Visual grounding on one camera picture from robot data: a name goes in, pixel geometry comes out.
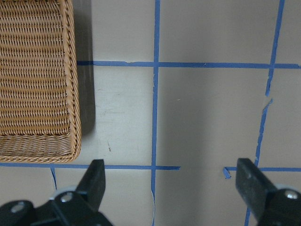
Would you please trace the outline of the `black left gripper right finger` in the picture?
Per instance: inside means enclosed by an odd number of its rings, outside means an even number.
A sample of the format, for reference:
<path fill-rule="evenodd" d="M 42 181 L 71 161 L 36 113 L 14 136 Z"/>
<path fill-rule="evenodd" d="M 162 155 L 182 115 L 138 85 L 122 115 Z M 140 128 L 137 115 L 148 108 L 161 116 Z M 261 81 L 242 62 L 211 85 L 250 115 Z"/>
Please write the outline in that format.
<path fill-rule="evenodd" d="M 258 226 L 301 224 L 301 193 L 275 186 L 248 158 L 237 160 L 236 189 Z"/>

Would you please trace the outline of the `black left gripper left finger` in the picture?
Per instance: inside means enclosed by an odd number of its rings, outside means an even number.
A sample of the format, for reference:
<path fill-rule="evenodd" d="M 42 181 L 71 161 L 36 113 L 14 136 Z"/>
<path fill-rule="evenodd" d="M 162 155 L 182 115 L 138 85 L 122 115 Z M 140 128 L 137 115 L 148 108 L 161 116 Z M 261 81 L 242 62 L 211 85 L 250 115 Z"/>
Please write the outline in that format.
<path fill-rule="evenodd" d="M 59 192 L 39 207 L 28 200 L 3 204 L 2 226 L 110 226 L 99 207 L 105 192 L 103 160 L 93 160 L 75 189 Z"/>

